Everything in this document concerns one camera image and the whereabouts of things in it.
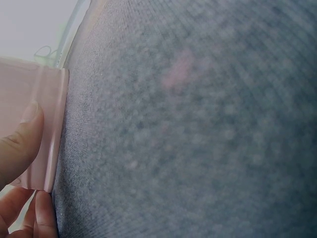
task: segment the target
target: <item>white wall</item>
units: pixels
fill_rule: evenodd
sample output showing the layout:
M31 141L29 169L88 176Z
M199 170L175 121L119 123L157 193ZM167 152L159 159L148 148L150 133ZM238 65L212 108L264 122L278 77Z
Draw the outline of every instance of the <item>white wall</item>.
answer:
M0 0L0 56L33 60L49 45L57 49L58 32L77 0Z

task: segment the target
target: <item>hand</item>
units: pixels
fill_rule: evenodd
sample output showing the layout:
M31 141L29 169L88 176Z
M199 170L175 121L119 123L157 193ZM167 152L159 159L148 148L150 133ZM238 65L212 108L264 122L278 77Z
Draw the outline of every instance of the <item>hand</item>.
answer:
M34 102L25 111L16 132L0 139L0 191L19 177L36 158L43 126L43 110ZM16 187L0 200L0 238L57 237L52 199L43 191L35 193L21 229L9 234L8 228L17 219L33 192Z

